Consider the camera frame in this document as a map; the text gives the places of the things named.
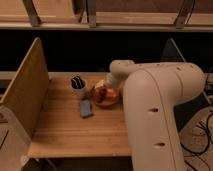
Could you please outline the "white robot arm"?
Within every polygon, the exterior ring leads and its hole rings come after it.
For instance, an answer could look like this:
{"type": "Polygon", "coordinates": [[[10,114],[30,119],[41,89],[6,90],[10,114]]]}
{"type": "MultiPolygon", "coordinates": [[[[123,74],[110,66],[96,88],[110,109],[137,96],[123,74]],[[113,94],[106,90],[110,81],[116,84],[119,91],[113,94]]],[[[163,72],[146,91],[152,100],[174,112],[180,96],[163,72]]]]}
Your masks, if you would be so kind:
{"type": "Polygon", "coordinates": [[[119,86],[134,171],[186,171],[174,107],[203,92],[205,75],[200,67],[114,60],[95,88],[119,86]]]}

